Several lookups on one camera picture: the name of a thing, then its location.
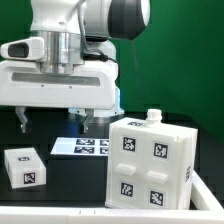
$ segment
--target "small white cube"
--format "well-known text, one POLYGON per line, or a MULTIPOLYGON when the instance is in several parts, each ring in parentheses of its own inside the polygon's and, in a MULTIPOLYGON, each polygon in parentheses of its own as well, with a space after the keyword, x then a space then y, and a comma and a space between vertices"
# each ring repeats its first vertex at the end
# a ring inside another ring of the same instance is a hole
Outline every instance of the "small white cube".
POLYGON ((46 184, 46 168, 34 148, 5 150, 5 167, 13 189, 46 184))

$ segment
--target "white cube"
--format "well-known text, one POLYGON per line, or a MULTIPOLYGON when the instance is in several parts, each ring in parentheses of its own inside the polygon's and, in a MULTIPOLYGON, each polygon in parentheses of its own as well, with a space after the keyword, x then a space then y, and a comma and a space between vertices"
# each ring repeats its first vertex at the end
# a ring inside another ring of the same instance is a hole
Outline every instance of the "white cube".
POLYGON ((197 130, 124 118, 110 126, 106 206, 188 209, 197 130))
POLYGON ((5 167, 13 189, 46 184, 46 168, 34 148, 5 150, 5 167))

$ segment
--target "white bottle cap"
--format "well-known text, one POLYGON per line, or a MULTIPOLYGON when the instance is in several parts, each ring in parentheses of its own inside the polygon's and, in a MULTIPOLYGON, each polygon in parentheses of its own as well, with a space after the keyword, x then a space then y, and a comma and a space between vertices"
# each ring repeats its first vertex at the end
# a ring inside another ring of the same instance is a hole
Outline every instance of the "white bottle cap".
POLYGON ((147 126, 150 128, 155 128, 161 124, 162 111, 157 109, 149 109, 147 113, 148 117, 146 119, 147 126))

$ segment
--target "white robot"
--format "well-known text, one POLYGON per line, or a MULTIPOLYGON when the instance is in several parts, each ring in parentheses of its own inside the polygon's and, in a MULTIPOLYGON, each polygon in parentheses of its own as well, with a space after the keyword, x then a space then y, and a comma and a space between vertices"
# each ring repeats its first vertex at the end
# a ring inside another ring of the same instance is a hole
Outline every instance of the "white robot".
POLYGON ((123 114, 116 49, 104 40, 137 37, 149 21, 149 0, 31 4, 31 37, 1 46, 0 105, 16 107, 23 132, 26 107, 70 108, 84 117, 123 114))

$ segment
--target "green backdrop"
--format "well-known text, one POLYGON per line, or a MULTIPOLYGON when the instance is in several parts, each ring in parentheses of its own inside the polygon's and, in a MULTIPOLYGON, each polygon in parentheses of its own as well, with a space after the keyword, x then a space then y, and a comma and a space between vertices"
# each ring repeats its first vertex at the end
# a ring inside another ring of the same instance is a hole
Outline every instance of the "green backdrop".
MULTIPOLYGON (((0 5, 0 44, 28 37, 30 0, 0 5)), ((146 31, 114 41, 123 108, 188 115, 224 143, 223 12, 223 0, 151 0, 146 31)))

